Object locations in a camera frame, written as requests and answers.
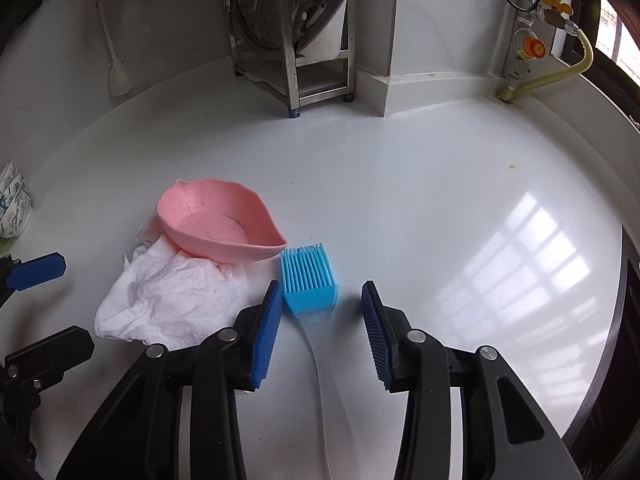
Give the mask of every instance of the blue gripper pad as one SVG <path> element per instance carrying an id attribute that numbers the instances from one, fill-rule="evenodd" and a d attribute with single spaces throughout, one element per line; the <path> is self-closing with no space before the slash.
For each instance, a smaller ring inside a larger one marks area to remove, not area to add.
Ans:
<path id="1" fill-rule="evenodd" d="M 18 264 L 6 279 L 8 287 L 26 290 L 32 286 L 55 280 L 65 273 L 66 262 L 59 253 L 51 253 L 35 260 Z"/>

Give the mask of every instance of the crumpled paper towel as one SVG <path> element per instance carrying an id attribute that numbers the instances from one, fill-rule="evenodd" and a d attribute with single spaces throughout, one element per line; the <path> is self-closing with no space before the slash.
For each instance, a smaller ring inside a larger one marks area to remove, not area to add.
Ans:
<path id="1" fill-rule="evenodd" d="M 166 235 L 138 247 L 98 307 L 95 335 L 169 350 L 201 343 L 233 325 L 248 303 L 242 265 L 194 258 Z"/>

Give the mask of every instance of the white countertop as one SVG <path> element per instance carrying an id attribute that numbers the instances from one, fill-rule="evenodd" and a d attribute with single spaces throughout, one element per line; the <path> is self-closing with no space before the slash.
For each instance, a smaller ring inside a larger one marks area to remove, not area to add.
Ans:
<path id="1" fill-rule="evenodd" d="M 2 355 L 71 324 L 92 332 L 120 255 L 161 193 L 177 178 L 217 177 L 258 192 L 290 246 L 326 247 L 340 285 L 334 371 L 367 479 L 393 478 L 406 395 L 376 378 L 358 310 L 365 280 L 443 344 L 495 346 L 564 433 L 602 354 L 620 272 L 619 214 L 590 175 L 497 100 L 388 118 L 337 100 L 285 116 L 223 59 L 140 94 L 69 142 L 30 183 L 36 211 L 11 249 L 23 260 L 59 251 L 68 270 L 5 304 Z M 278 260 L 247 274 L 258 303 L 279 278 Z M 94 339 L 94 357 L 44 392 L 35 413 L 46 480 L 142 352 Z M 249 480 L 324 478 L 316 378 L 287 317 L 266 380 L 238 396 L 238 412 Z M 453 443 L 455 478 L 458 420 Z"/>

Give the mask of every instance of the silver bolt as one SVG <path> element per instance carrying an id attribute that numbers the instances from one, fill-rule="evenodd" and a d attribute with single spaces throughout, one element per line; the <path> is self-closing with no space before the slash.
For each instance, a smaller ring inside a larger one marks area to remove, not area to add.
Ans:
<path id="1" fill-rule="evenodd" d="M 492 346 L 483 346 L 480 349 L 480 355 L 489 361 L 494 361 L 498 358 L 498 351 Z"/>
<path id="2" fill-rule="evenodd" d="M 409 330 L 406 338 L 412 343 L 424 343 L 427 341 L 427 335 L 422 330 Z"/>
<path id="3" fill-rule="evenodd" d="M 220 341 L 233 341 L 236 337 L 238 337 L 238 332 L 233 328 L 223 328 L 220 332 L 218 332 L 218 339 Z"/>
<path id="4" fill-rule="evenodd" d="M 164 347 L 162 345 L 151 345 L 146 349 L 146 356 L 155 359 L 160 357 L 164 353 Z"/>

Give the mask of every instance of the orange knob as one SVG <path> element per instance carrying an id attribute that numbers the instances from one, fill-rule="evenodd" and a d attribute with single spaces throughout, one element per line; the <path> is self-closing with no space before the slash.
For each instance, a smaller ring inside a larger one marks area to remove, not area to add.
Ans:
<path id="1" fill-rule="evenodd" d="M 542 59 L 546 56 L 546 46 L 538 38 L 529 36 L 528 38 L 524 39 L 524 41 L 522 42 L 522 46 L 524 48 L 524 51 L 531 57 Z"/>

